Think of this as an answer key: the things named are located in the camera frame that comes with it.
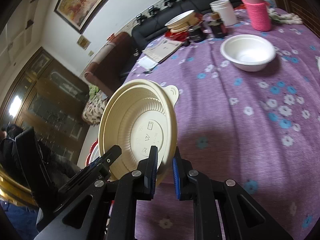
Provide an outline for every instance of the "table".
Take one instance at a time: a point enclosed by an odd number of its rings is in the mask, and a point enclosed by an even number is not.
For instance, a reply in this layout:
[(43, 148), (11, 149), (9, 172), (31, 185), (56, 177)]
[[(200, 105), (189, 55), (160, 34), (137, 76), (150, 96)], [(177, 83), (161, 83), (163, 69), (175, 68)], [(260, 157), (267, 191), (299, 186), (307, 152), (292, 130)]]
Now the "table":
[[(255, 34), (275, 46), (264, 70), (237, 69), (220, 54), (223, 40), (211, 36), (180, 48), (151, 74), (136, 64), (126, 81), (177, 86), (182, 158), (211, 179), (236, 180), (302, 240), (320, 217), (320, 40), (303, 25), (259, 32), (246, 10), (235, 13), (229, 37)], [(153, 201), (138, 203), (137, 239), (193, 239), (192, 203), (176, 200), (171, 183), (167, 176)]]

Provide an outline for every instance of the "black leather sofa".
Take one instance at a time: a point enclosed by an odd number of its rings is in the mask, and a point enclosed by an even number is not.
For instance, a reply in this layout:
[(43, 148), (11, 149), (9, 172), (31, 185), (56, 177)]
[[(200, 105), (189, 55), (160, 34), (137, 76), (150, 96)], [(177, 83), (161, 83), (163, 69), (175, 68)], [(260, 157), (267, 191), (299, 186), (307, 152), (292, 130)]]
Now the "black leather sofa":
[[(134, 38), (138, 49), (141, 51), (150, 43), (150, 41), (163, 35), (167, 28), (164, 26), (175, 16), (189, 11), (195, 10), (198, 13), (206, 14), (211, 11), (210, 3), (217, 0), (183, 0), (176, 2), (171, 8), (167, 7), (154, 17), (150, 17), (141, 25), (137, 25), (132, 30), (132, 37)], [(241, 0), (230, 0), (232, 6), (235, 8), (242, 2)]]

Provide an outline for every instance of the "pink bottle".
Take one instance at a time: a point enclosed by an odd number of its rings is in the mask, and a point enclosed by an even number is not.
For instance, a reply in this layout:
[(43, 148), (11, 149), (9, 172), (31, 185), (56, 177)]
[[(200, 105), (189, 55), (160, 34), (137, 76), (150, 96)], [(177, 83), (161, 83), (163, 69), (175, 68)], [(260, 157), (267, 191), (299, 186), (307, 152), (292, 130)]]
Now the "pink bottle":
[(258, 31), (266, 32), (271, 29), (271, 20), (264, 0), (242, 0), (245, 4), (251, 26)]

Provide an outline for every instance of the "screw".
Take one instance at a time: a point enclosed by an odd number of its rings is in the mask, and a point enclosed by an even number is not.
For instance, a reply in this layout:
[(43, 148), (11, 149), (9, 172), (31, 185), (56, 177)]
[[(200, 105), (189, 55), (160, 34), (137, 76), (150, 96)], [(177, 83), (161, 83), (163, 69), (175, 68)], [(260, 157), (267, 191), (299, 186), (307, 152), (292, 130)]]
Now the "screw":
[(138, 170), (135, 170), (135, 171), (133, 171), (131, 174), (132, 174), (132, 176), (134, 176), (134, 177), (139, 177), (139, 176), (142, 174), (142, 172), (141, 172), (141, 171), (138, 171)]
[(233, 187), (234, 185), (236, 185), (236, 182), (233, 179), (228, 179), (226, 181), (227, 186), (229, 187)]
[(104, 185), (104, 182), (102, 180), (97, 180), (95, 183), (94, 183), (95, 187), (102, 187)]
[(197, 176), (198, 174), (199, 174), (199, 172), (196, 171), (196, 170), (190, 170), (190, 171), (189, 171), (189, 175), (190, 175), (190, 176)]

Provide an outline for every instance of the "white cup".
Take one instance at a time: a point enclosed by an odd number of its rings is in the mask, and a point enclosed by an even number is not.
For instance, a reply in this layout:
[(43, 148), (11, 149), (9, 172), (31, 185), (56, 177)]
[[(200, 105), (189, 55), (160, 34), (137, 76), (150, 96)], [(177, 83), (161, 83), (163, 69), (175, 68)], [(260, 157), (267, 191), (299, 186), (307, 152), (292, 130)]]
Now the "white cup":
[(225, 26), (236, 24), (237, 18), (229, 0), (219, 0), (210, 3), (211, 10), (220, 14)]

